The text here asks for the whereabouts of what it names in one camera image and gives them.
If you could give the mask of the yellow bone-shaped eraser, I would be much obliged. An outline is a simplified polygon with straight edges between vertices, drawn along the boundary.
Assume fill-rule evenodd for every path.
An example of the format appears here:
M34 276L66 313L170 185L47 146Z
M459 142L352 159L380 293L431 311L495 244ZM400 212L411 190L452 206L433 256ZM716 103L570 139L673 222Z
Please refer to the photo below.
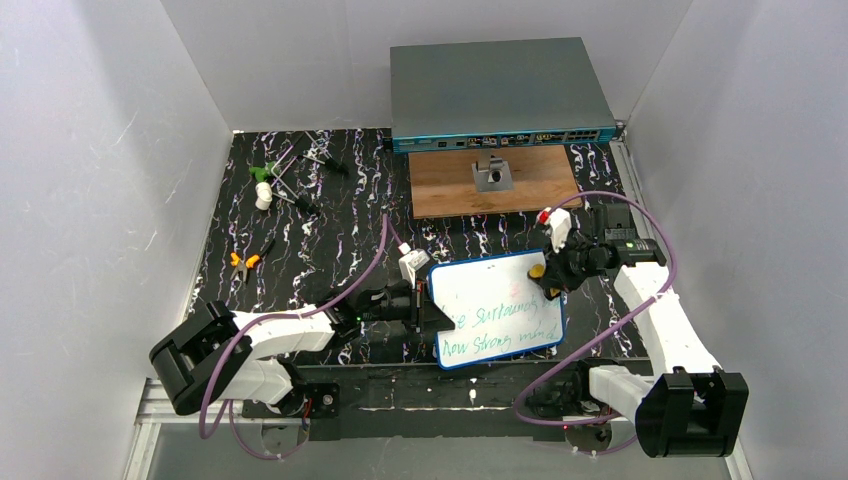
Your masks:
M543 264L533 265L527 272L527 276L534 281L539 281L545 274L545 266Z

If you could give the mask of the blue framed whiteboard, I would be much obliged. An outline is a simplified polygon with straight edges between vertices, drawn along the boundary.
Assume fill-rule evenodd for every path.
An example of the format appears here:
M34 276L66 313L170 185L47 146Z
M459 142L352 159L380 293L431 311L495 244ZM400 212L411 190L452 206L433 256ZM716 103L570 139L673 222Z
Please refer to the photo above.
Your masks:
M540 249L435 265L430 297L454 324L435 336L437 363L453 370L556 346L565 338L565 301L547 299L527 273Z

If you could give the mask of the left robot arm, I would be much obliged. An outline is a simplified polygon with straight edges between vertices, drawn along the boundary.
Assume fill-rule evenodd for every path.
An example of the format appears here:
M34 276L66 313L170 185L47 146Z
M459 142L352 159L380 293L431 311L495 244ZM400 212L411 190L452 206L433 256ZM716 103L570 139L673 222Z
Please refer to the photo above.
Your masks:
M430 339L452 331L455 323L430 299L427 284L401 280L382 288L359 287L329 309L307 305L282 319L208 303L207 317L176 327L150 351L149 360L176 414L200 411L203 396L228 345L234 347L215 383L213 400L263 403L271 415L294 417L308 407L332 417L339 388L307 381L286 355L340 348L358 337L367 323L398 321Z

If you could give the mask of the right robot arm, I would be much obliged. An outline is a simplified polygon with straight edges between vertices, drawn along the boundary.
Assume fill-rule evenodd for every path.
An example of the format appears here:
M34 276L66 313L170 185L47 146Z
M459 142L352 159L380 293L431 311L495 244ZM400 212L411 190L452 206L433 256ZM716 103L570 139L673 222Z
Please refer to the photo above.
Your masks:
M617 360L578 361L549 398L536 388L526 404L538 416L597 407L630 421L651 457L727 457L734 451L749 397L740 373L724 370L708 352L668 282L672 272L662 247L640 237L626 204L591 209L585 225L565 210L538 216L549 238L544 261L528 276L551 299L586 280L611 280L633 314L650 360L652 378Z

